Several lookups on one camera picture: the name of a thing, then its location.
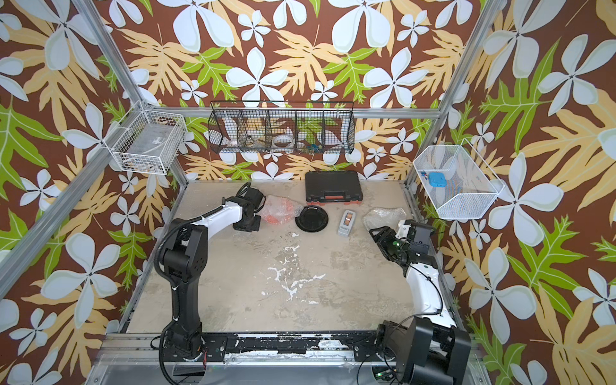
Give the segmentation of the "clear bubble wrap sheet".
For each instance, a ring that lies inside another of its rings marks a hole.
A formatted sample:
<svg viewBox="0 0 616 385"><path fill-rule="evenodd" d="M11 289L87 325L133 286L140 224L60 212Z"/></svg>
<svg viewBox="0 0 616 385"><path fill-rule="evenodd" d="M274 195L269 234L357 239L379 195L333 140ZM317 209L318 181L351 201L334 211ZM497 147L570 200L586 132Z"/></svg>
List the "clear bubble wrap sheet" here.
<svg viewBox="0 0 616 385"><path fill-rule="evenodd" d="M288 197L268 195L260 216L271 225L293 221L303 210L303 205Z"/></svg>

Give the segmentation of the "orange plastic plate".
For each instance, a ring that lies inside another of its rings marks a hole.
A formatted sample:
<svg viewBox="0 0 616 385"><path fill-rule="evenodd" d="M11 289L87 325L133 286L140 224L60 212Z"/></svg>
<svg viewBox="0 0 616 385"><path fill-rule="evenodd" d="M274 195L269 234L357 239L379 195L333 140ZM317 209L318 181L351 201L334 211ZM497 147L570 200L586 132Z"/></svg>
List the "orange plastic plate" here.
<svg viewBox="0 0 616 385"><path fill-rule="evenodd" d="M263 219L271 225L282 225L296 217L294 204L287 201L275 201L266 204L262 211Z"/></svg>

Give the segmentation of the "black dinner plate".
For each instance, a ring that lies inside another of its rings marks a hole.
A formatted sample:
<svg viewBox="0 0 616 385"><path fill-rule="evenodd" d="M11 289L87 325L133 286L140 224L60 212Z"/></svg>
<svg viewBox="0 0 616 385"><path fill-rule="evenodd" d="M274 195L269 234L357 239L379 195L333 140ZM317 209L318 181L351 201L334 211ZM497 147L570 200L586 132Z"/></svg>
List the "black dinner plate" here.
<svg viewBox="0 0 616 385"><path fill-rule="evenodd" d="M295 218L296 226L307 233L317 233L324 230L329 222L327 212L314 205L305 206Z"/></svg>

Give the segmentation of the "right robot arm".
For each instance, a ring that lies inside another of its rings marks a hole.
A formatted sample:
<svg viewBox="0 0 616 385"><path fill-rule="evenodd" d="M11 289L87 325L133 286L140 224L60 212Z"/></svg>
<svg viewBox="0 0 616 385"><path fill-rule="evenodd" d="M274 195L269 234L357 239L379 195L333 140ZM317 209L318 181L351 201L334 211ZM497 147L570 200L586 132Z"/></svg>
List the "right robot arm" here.
<svg viewBox="0 0 616 385"><path fill-rule="evenodd" d="M468 332L447 308L436 257L430 254L435 229L410 219L396 229L369 229L385 258L402 269L413 314L379 325L375 344L399 384L462 384L471 352Z"/></svg>

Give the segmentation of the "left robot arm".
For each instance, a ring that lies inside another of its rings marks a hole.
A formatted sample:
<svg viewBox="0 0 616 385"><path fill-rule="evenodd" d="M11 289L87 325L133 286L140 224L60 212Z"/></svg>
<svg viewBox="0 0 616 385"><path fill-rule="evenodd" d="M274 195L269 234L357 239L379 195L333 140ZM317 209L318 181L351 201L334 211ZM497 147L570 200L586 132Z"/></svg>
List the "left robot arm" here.
<svg viewBox="0 0 616 385"><path fill-rule="evenodd" d="M195 218L173 220L160 239L154 268L170 284L172 296L172 319L160 337L163 356L185 360L201 356L204 343L198 285L208 262L209 240L230 226L237 231L259 231L258 213L265 202L265 195L247 182L215 209Z"/></svg>

